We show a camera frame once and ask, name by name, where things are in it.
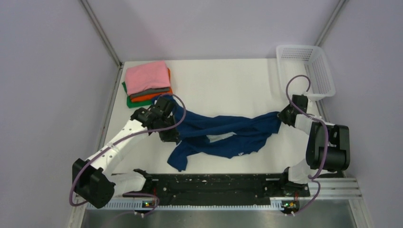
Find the blue t shirt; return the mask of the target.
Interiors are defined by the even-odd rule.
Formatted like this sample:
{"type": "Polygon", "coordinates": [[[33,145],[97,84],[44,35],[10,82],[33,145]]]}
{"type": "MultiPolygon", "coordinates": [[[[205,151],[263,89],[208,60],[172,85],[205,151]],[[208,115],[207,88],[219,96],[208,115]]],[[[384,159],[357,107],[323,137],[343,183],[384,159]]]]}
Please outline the blue t shirt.
{"type": "Polygon", "coordinates": [[[254,118],[219,115],[207,117],[185,110],[171,95],[175,107],[175,122],[179,141],[168,157],[168,164],[177,171],[186,170],[188,157],[199,153],[231,159],[258,152],[267,139],[278,134],[281,120],[278,112],[269,112],[254,118]]]}

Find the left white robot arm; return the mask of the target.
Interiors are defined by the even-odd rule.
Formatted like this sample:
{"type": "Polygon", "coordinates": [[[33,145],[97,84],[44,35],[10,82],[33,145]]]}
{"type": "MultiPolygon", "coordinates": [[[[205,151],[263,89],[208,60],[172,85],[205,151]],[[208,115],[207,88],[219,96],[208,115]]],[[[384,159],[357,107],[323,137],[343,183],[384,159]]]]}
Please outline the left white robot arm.
{"type": "Polygon", "coordinates": [[[73,163],[71,206],[89,203],[100,209],[127,192],[135,191],[140,196],[152,192],[152,183],[144,174],[113,172],[132,148],[152,133],[159,133],[162,142],[179,141],[176,128],[184,121],[187,110],[184,103],[177,105],[171,97],[176,96],[163,94],[150,107],[135,110],[112,140],[86,160],[77,159],[73,163]]]}

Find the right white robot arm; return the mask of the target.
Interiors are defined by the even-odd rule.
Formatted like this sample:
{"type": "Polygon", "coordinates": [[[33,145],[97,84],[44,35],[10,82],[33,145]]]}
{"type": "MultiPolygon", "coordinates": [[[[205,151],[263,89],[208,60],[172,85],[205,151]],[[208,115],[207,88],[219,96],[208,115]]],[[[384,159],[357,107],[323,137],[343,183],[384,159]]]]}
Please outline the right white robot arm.
{"type": "Polygon", "coordinates": [[[321,117],[306,113],[308,98],[292,95],[291,102],[279,114],[282,123],[308,135],[305,158],[283,171],[279,191],[291,196],[303,189],[310,178],[321,171],[345,171],[350,165],[350,130],[345,125],[325,122],[321,117]]]}

